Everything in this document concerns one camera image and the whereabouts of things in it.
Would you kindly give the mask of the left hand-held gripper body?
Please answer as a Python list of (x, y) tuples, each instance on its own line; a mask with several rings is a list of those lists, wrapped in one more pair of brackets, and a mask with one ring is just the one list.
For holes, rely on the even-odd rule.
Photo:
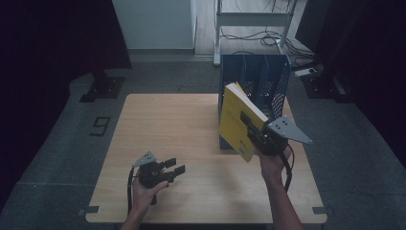
[(168, 176), (164, 173), (164, 169), (168, 167), (169, 165), (166, 161), (158, 162), (156, 156), (151, 151), (145, 153), (132, 164), (133, 169), (139, 169), (139, 182), (148, 189), (169, 180)]

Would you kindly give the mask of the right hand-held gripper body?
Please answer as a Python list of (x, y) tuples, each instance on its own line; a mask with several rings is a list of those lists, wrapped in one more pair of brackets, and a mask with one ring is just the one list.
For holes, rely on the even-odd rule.
[(276, 156), (284, 152), (288, 141), (312, 144), (312, 140), (286, 116), (258, 128), (259, 134), (247, 133), (254, 146), (265, 155)]

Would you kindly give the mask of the yellow book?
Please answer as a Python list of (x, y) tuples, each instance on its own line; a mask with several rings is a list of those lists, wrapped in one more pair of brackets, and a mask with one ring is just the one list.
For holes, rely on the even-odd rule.
[(250, 101), (237, 82), (229, 83), (224, 87), (218, 132), (246, 162), (250, 162), (255, 147), (248, 137), (248, 126), (241, 120), (241, 114), (258, 130), (262, 130), (268, 121), (268, 117)]

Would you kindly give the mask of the blue file rack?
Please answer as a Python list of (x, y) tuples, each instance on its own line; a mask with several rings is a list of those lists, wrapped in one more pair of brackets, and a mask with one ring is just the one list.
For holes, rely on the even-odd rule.
[(221, 116), (225, 86), (237, 82), (269, 121), (280, 118), (290, 71), (291, 63), (286, 55), (222, 55), (218, 116)]

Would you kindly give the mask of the person's left hand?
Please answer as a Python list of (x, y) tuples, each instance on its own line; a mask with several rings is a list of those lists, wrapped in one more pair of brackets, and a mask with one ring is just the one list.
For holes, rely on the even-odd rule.
[(139, 178), (136, 177), (133, 182), (133, 205), (131, 208), (132, 212), (135, 213), (145, 213), (151, 204), (153, 198), (163, 189), (167, 188), (169, 183), (167, 181), (160, 182), (155, 187), (149, 189), (144, 187), (140, 182)]

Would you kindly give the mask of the person's right hand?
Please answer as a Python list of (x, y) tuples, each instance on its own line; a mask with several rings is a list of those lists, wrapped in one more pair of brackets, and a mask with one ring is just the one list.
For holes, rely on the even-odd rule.
[(282, 187), (284, 163), (279, 156), (264, 155), (259, 152), (261, 175), (267, 187)]

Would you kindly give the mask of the white power strip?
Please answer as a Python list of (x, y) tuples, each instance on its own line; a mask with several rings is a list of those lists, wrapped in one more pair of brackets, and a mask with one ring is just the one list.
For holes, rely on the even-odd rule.
[(298, 70), (294, 72), (295, 77), (302, 77), (316, 73), (316, 69), (314, 68), (306, 68), (303, 70)]

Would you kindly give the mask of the black stand base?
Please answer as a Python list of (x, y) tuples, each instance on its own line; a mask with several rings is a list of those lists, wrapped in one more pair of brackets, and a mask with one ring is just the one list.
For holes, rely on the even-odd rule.
[(305, 92), (310, 99), (330, 99), (339, 104), (352, 102), (350, 92), (337, 78), (328, 78), (319, 74), (301, 77)]
[(125, 78), (108, 77), (103, 69), (92, 71), (94, 82), (86, 94), (80, 98), (81, 103), (93, 103), (96, 99), (117, 99)]

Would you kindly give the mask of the dark curtain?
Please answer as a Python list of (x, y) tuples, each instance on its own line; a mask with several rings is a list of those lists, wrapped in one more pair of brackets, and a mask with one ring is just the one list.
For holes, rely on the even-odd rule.
[(296, 38), (406, 167), (406, 0), (307, 0)]
[(0, 0), (0, 211), (70, 96), (130, 65), (112, 0)]

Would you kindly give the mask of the white cabinet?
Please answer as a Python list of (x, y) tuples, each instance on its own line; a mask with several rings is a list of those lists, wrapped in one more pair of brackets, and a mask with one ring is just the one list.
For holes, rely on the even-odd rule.
[(195, 47), (196, 0), (112, 0), (129, 51)]

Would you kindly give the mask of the white metal desk frame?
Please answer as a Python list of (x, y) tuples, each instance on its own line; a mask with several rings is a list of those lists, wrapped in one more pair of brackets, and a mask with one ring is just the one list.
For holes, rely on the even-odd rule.
[(214, 0), (214, 66), (220, 65), (220, 29), (225, 27), (283, 27), (277, 48), (287, 54), (285, 42), (298, 0), (291, 0), (287, 11), (278, 12), (223, 12), (222, 0)]

